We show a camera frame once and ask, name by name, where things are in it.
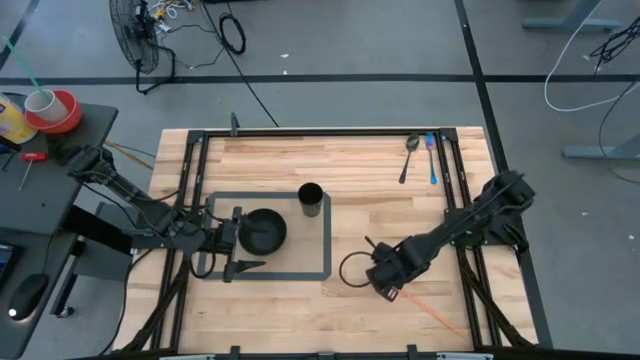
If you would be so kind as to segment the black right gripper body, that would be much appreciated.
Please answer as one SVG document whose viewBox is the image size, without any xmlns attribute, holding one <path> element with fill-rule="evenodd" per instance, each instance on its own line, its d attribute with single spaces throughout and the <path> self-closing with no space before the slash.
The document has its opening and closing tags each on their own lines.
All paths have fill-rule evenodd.
<svg viewBox="0 0 640 360">
<path fill-rule="evenodd" d="M 367 278 L 374 288 L 402 287 L 426 272 L 431 266 L 431 236 L 418 234 L 405 238 L 398 245 L 374 243 L 371 260 L 374 265 L 367 270 Z"/>
</svg>

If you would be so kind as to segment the black floor fan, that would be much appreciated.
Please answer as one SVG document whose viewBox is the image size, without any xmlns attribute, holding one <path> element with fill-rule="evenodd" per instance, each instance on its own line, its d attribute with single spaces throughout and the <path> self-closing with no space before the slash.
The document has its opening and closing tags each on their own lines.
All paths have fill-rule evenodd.
<svg viewBox="0 0 640 360">
<path fill-rule="evenodd" d="M 109 11 L 119 47 L 135 70 L 136 91 L 147 95 L 154 89 L 171 82 L 176 74 L 176 54 L 172 49 L 159 44 L 155 29 L 157 20 L 149 14 L 148 2 L 146 0 L 109 0 Z M 149 75 L 156 70 L 161 51 L 165 51 L 171 60 L 170 74 L 146 89 L 142 89 L 141 75 Z"/>
</svg>

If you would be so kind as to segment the black side table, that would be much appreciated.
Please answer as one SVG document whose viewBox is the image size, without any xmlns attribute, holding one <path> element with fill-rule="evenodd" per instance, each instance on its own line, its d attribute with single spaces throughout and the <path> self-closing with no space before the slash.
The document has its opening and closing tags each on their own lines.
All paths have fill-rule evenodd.
<svg viewBox="0 0 640 360">
<path fill-rule="evenodd" d="M 55 152 L 101 146 L 118 115 L 110 106 L 82 103 L 80 108 L 82 118 L 73 131 L 38 133 L 22 145 L 24 152 L 46 153 L 46 161 L 31 164 L 19 155 L 0 155 L 0 228 L 49 235 L 60 227 L 80 184 L 55 160 Z"/>
</svg>

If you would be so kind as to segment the dark grey desk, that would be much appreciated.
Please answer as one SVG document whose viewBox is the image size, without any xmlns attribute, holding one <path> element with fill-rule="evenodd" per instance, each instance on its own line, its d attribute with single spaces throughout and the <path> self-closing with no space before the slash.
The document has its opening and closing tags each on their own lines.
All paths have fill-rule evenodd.
<svg viewBox="0 0 640 360">
<path fill-rule="evenodd" d="M 17 257 L 9 262 L 8 276 L 0 282 L 0 359 L 15 360 L 24 353 L 76 239 L 77 235 L 69 232 L 0 234 L 0 244 L 19 249 Z M 14 321 L 8 313 L 10 298 L 28 276 L 36 273 L 46 274 L 48 284 L 31 314 Z"/>
</svg>

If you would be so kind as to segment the white paper cup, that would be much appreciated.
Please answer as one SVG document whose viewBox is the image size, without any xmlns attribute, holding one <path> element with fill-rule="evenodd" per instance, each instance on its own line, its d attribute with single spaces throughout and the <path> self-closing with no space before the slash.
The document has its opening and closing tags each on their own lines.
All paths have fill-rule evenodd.
<svg viewBox="0 0 640 360">
<path fill-rule="evenodd" d="M 68 110 L 51 90 L 36 90 L 27 96 L 25 108 L 40 119 L 59 123 L 68 116 Z"/>
</svg>

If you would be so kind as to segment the dark phone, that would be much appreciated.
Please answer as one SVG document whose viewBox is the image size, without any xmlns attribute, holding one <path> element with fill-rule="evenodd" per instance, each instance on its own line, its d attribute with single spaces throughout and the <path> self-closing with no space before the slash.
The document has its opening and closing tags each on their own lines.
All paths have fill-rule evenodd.
<svg viewBox="0 0 640 360">
<path fill-rule="evenodd" d="M 18 249 L 15 246 L 0 243 L 0 289 L 9 277 L 17 255 Z"/>
</svg>

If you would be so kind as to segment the black cup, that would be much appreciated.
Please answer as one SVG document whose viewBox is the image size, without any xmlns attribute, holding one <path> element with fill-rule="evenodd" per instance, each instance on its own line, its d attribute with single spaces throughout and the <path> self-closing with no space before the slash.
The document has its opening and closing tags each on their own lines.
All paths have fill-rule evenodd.
<svg viewBox="0 0 640 360">
<path fill-rule="evenodd" d="M 297 192 L 302 211 L 307 217 L 315 217 L 320 213 L 324 191 L 320 185 L 313 182 L 303 184 Z"/>
</svg>

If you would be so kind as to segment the green drinking straw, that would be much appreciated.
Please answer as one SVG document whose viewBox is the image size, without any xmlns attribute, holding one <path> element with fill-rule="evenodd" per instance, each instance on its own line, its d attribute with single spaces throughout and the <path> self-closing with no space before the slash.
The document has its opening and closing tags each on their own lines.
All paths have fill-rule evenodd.
<svg viewBox="0 0 640 360">
<path fill-rule="evenodd" d="M 29 78 L 29 80 L 32 83 L 32 85 L 36 88 L 37 92 L 40 94 L 40 96 L 42 97 L 44 102 L 46 104 L 51 103 L 53 101 L 53 98 L 51 96 L 49 96 L 44 91 L 43 87 L 38 83 L 38 81 L 36 80 L 36 77 L 35 77 L 32 69 L 31 69 L 31 67 L 29 66 L 28 62 L 23 58 L 23 56 L 20 54 L 20 52 L 15 48 L 15 46 L 11 42 L 11 40 L 9 38 L 5 37 L 5 36 L 2 36 L 2 40 L 5 42 L 5 44 L 9 48 L 10 53 L 16 58 L 16 61 L 20 64 L 20 66 L 23 69 L 24 73 L 27 75 L 27 77 Z"/>
</svg>

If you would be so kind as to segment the black aluminium table frame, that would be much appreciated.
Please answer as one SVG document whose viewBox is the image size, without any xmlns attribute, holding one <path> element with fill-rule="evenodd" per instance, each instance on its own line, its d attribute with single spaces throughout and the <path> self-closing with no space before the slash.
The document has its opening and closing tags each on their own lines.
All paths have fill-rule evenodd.
<svg viewBox="0 0 640 360">
<path fill-rule="evenodd" d="M 257 136 L 214 137 L 196 149 L 187 193 L 294 192 L 320 184 L 331 199 L 332 270 L 324 281 L 188 283 L 178 350 L 226 353 L 400 352 L 469 350 L 471 340 L 462 280 L 453 247 L 406 291 L 447 319 L 460 337 L 409 299 L 384 300 L 365 283 L 367 238 L 390 244 L 439 225 L 444 211 L 477 196 L 494 170 L 481 128 L 462 127 L 446 145 L 460 186 L 431 184 L 429 155 L 412 153 L 399 183 L 407 131 L 398 129 L 263 130 Z"/>
</svg>

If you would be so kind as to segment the black bowl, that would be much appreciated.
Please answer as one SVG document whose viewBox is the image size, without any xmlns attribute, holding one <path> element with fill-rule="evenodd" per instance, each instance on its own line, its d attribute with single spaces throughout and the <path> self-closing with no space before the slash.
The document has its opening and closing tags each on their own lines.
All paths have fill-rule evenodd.
<svg viewBox="0 0 640 360">
<path fill-rule="evenodd" d="M 260 208 L 246 214 L 251 218 L 268 220 L 273 230 L 270 233 L 251 232 L 241 226 L 239 230 L 239 242 L 249 253 L 258 256 L 266 256 L 276 252 L 284 243 L 287 236 L 287 224 L 284 218 L 275 210 Z"/>
</svg>

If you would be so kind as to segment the silver spoon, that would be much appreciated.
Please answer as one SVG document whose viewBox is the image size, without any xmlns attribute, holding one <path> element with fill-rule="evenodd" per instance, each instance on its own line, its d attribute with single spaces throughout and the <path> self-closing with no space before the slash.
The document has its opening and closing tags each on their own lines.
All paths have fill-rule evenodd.
<svg viewBox="0 0 640 360">
<path fill-rule="evenodd" d="M 399 183 L 404 184 L 406 182 L 409 161 L 412 153 L 418 148 L 420 143 L 420 136 L 418 133 L 412 133 L 406 140 L 405 147 L 407 150 L 407 157 L 399 177 Z"/>
</svg>

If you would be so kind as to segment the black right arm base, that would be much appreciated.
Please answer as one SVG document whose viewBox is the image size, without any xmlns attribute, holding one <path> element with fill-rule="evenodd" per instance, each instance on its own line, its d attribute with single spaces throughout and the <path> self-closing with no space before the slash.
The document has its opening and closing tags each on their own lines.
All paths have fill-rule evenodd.
<svg viewBox="0 0 640 360">
<path fill-rule="evenodd" d="M 449 238 L 447 242 L 466 249 L 484 245 L 505 245 L 513 248 L 516 253 L 523 254 L 529 250 L 529 242 L 520 225 L 519 215 L 498 215 L 488 224 L 464 230 L 461 234 Z"/>
</svg>

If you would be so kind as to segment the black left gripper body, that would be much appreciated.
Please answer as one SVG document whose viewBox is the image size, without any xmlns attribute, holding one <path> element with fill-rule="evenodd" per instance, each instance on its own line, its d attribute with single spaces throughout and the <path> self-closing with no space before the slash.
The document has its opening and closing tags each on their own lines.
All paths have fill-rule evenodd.
<svg viewBox="0 0 640 360">
<path fill-rule="evenodd" d="M 241 220 L 242 208 L 239 206 L 234 207 L 231 218 L 224 219 L 216 229 L 215 253 L 227 257 L 222 275 L 224 282 L 231 282 L 236 273 L 243 271 L 244 261 L 234 259 Z"/>
</svg>

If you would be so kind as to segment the black computer mouse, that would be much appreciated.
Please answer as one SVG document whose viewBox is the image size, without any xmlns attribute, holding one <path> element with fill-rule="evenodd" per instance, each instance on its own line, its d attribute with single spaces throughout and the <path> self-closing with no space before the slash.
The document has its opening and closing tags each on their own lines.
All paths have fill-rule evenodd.
<svg viewBox="0 0 640 360">
<path fill-rule="evenodd" d="M 27 276 L 11 295 L 7 307 L 9 317 L 14 321 L 28 318 L 36 309 L 49 283 L 44 273 Z"/>
</svg>

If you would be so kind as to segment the grey-bordered placemat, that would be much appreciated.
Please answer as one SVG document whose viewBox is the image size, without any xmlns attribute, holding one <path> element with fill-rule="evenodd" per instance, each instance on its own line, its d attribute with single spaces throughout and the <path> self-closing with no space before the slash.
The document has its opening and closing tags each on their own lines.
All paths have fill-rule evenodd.
<svg viewBox="0 0 640 360">
<path fill-rule="evenodd" d="M 235 280 L 324 281 L 331 275 L 331 199 L 325 195 L 319 213 L 308 217 L 295 192 L 215 192 L 208 198 L 210 211 L 222 218 L 239 207 L 244 215 L 260 209 L 277 212 L 286 224 L 282 245 L 267 255 L 259 255 L 237 242 L 232 259 L 262 261 L 233 276 Z"/>
</svg>

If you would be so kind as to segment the thin orange chopstick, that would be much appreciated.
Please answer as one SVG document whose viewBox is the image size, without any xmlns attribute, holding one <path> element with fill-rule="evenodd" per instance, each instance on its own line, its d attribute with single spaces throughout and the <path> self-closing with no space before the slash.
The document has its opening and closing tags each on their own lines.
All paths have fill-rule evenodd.
<svg viewBox="0 0 640 360">
<path fill-rule="evenodd" d="M 454 332 L 455 334 L 457 334 L 460 337 L 464 337 L 465 334 L 464 332 L 462 332 L 461 330 L 459 330 L 455 325 L 453 325 L 451 322 L 449 322 L 447 319 L 445 319 L 444 317 L 442 317 L 439 313 L 437 313 L 434 309 L 432 309 L 431 307 L 429 307 L 428 305 L 426 305 L 424 302 L 422 302 L 418 297 L 416 297 L 415 295 L 409 293 L 408 291 L 401 289 L 399 290 L 399 292 L 406 297 L 407 299 L 409 299 L 411 302 L 413 302 L 416 306 L 418 306 L 421 310 L 425 311 L 426 313 L 428 313 L 429 315 L 431 315 L 434 319 L 436 319 L 437 321 L 439 321 L 441 324 L 443 324 L 445 327 L 447 327 L 449 330 L 451 330 L 452 332 Z"/>
</svg>

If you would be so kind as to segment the yellow container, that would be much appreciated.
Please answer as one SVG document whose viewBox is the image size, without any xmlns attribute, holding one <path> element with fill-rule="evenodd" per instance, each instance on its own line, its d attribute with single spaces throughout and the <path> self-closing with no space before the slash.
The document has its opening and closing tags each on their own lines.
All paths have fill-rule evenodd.
<svg viewBox="0 0 640 360">
<path fill-rule="evenodd" d="M 4 95 L 0 95 L 0 135 L 16 143 L 23 144 L 33 139 L 37 130 L 26 121 L 21 108 Z"/>
</svg>

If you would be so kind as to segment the grey desk foot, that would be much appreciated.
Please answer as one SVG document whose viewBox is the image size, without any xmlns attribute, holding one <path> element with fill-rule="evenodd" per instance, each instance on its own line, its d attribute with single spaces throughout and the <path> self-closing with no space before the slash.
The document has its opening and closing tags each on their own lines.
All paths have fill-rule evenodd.
<svg viewBox="0 0 640 360">
<path fill-rule="evenodd" d="M 565 158 L 640 161 L 640 133 L 617 146 L 563 146 Z"/>
<path fill-rule="evenodd" d="M 525 18 L 521 26 L 527 30 L 603 31 L 610 32 L 621 26 L 616 20 L 594 18 L 602 0 L 578 0 L 565 16 Z"/>
</svg>

